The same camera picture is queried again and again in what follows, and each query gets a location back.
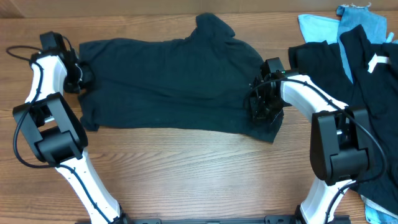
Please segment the dark green t-shirt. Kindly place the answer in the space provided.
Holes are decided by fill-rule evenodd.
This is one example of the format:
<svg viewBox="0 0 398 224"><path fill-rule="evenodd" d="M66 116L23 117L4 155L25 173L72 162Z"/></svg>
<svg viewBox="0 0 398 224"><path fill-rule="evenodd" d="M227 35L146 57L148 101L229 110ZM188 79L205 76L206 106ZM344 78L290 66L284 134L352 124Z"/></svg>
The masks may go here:
<svg viewBox="0 0 398 224"><path fill-rule="evenodd" d="M203 129L272 142L284 118L256 122L248 92L262 57L214 14L200 14L184 39L110 39L80 45L94 79L80 95L82 125Z"/></svg>

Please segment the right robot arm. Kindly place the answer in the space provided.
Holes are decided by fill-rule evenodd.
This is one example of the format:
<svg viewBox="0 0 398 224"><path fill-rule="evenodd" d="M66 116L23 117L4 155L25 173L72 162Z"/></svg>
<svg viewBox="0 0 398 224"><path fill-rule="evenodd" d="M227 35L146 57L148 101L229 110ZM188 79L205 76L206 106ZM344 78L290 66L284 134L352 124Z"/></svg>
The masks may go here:
<svg viewBox="0 0 398 224"><path fill-rule="evenodd" d="M267 59L245 99L252 122L270 130L294 106L310 122L310 163L315 179L293 215L267 215L265 223L350 223L335 210L350 184L372 165L373 144L365 109L350 108L317 87L298 70L284 69L279 58Z"/></svg>

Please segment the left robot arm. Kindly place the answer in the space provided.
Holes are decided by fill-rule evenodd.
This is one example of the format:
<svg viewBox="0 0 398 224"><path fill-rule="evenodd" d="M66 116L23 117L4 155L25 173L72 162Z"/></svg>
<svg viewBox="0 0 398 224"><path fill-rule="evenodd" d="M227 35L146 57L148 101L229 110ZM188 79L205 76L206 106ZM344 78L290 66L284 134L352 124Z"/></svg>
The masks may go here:
<svg viewBox="0 0 398 224"><path fill-rule="evenodd" d="M27 59L33 73L32 88L23 105L12 111L17 123L13 150L19 162L33 167L19 154L17 138L23 134L39 169L54 168L71 185L92 223L130 223L119 202L106 190L87 151L88 138L63 93L79 93L94 81L91 68L78 58L62 34L40 35L41 47Z"/></svg>

